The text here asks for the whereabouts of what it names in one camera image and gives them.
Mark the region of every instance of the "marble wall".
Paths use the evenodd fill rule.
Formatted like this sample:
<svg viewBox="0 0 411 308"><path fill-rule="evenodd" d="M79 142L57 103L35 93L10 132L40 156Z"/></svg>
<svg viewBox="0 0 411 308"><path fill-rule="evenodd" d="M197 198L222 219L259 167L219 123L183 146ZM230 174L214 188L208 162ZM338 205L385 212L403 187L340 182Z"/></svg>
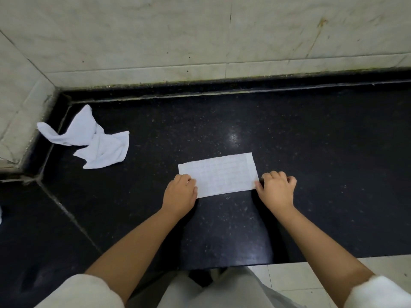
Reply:
<svg viewBox="0 0 411 308"><path fill-rule="evenodd" d="M16 170L54 86L0 34L0 170Z"/></svg>
<svg viewBox="0 0 411 308"><path fill-rule="evenodd" d="M407 67L411 0L0 0L59 87Z"/></svg>

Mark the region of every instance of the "forearm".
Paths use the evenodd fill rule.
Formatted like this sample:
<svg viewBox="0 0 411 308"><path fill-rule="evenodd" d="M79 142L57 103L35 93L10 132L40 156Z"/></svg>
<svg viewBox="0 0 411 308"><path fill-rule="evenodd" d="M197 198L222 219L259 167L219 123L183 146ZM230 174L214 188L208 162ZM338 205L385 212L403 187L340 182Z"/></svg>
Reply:
<svg viewBox="0 0 411 308"><path fill-rule="evenodd" d="M114 244L85 273L103 279L126 303L177 222L161 209Z"/></svg>
<svg viewBox="0 0 411 308"><path fill-rule="evenodd" d="M276 217L290 233L338 307L344 306L353 287L374 275L294 207L278 213Z"/></svg>

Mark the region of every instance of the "white folded cloth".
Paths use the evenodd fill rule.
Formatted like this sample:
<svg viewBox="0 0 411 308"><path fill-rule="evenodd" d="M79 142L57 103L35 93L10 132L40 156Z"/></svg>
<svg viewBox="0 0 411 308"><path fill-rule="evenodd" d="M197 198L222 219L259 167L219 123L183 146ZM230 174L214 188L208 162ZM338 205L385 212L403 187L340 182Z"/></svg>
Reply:
<svg viewBox="0 0 411 308"><path fill-rule="evenodd" d="M84 169L94 169L122 162L129 147L129 131L105 134L92 115L91 107L85 105L63 135L57 134L48 124L37 123L37 128L50 142L65 146L87 146L74 156L87 161Z"/></svg>

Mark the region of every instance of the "hand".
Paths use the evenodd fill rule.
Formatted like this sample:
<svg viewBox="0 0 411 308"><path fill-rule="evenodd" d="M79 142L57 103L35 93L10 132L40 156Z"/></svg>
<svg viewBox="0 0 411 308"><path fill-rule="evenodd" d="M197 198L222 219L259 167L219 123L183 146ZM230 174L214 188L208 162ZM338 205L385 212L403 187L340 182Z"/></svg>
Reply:
<svg viewBox="0 0 411 308"><path fill-rule="evenodd" d="M194 207L196 199L196 180L188 174L176 175L164 192L161 209L180 220Z"/></svg>
<svg viewBox="0 0 411 308"><path fill-rule="evenodd" d="M272 171L262 175L264 187L259 181L255 182L258 195L266 207L276 216L282 211L294 208L293 193L297 184L294 176L284 172Z"/></svg>

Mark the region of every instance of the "white sleeve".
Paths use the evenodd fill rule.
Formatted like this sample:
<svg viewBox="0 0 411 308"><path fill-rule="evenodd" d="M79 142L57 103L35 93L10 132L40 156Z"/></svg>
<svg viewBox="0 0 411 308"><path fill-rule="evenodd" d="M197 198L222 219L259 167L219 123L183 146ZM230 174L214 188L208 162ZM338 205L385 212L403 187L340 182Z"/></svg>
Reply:
<svg viewBox="0 0 411 308"><path fill-rule="evenodd" d="M77 274L64 281L35 308L124 308L120 296L100 278Z"/></svg>
<svg viewBox="0 0 411 308"><path fill-rule="evenodd" d="M383 276L352 289L344 308L410 308L411 295Z"/></svg>

